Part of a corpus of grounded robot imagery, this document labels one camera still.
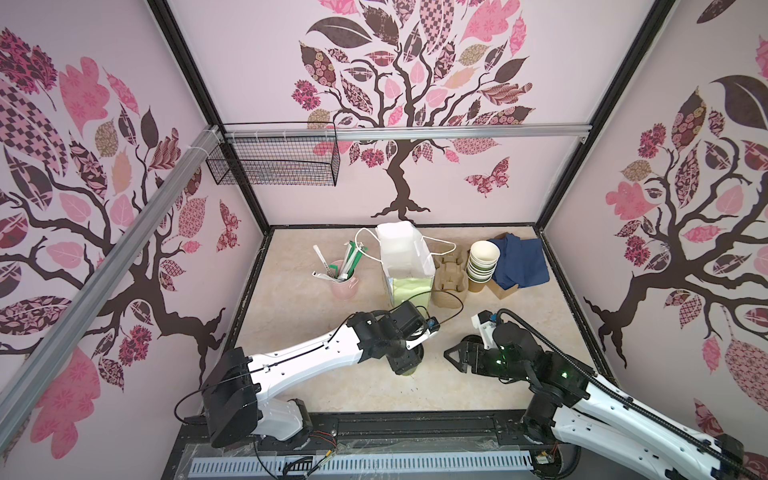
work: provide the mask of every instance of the pink wall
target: pink wall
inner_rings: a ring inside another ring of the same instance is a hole
[[[621,385],[765,475],[768,5],[709,3],[679,5],[548,236]]]
[[[470,111],[475,101],[478,117],[518,108],[515,117],[527,124],[586,123],[650,4],[413,0],[400,2],[399,12],[393,2],[360,0],[235,1],[223,5],[192,1],[174,2],[173,7],[225,121],[305,121],[314,115],[315,119],[335,118],[337,124],[350,117],[350,127],[385,127],[420,125],[417,112],[422,107],[426,126],[460,115],[464,115],[461,124],[473,124],[477,117]],[[409,9],[412,13],[403,13]],[[429,18],[425,12],[437,10],[452,15],[441,16],[437,28],[422,21],[422,17]],[[327,28],[328,22],[347,22],[363,33],[336,36]],[[425,47],[424,62],[405,57],[387,61],[387,55],[396,56],[398,44],[403,48],[415,44],[408,40],[413,32]],[[451,56],[446,45],[453,47],[452,63],[445,60]],[[479,87],[485,59],[496,48],[501,49],[502,56],[482,77],[483,82],[489,82]],[[374,52],[379,53],[375,55],[378,64],[367,56]],[[430,81],[429,72],[441,59],[443,65],[451,67],[442,69],[442,78],[435,74]],[[307,62],[312,74],[306,69]],[[505,65],[515,62],[521,66],[513,78],[499,73],[508,71]],[[316,68],[321,75],[316,75]],[[338,91],[319,80],[328,68],[333,68],[333,73],[325,74],[325,83],[334,83]],[[375,68],[379,75],[366,79],[358,73],[355,78],[348,71],[352,68],[369,73]],[[419,79],[418,70],[425,74],[423,79]],[[344,82],[349,85],[346,92]],[[428,82],[429,94],[435,97],[415,100]],[[507,95],[481,92],[502,85]],[[356,103],[350,97],[362,97],[352,93],[356,89],[370,99],[370,108],[364,100]],[[406,90],[412,92],[411,101]],[[452,98],[446,102],[446,96]],[[404,108],[405,114],[395,121],[391,115],[398,108]],[[380,141],[359,146],[361,152],[382,152],[380,162],[368,164],[354,161],[349,152],[355,147],[347,144],[341,147],[336,187],[259,185],[255,191],[275,224],[372,223],[398,217],[419,223],[535,221],[561,165],[572,152],[574,138],[498,138],[496,142],[470,153],[454,142],[436,141],[427,146],[432,154],[429,160],[412,156],[416,148],[424,148],[424,142],[399,143],[400,156],[390,159],[385,156],[388,142]],[[507,170],[499,171],[504,175],[492,176],[505,158],[508,162],[501,169],[506,166]],[[398,165],[404,171],[402,179],[392,172]],[[468,179],[484,186],[481,190],[490,187],[492,191],[478,191],[478,185]],[[385,215],[372,220],[377,213]]]
[[[4,385],[204,121],[141,0],[24,2],[2,21]],[[172,408],[220,354],[260,240],[238,189],[217,187],[203,166],[3,453],[0,475],[159,477],[178,432]]]

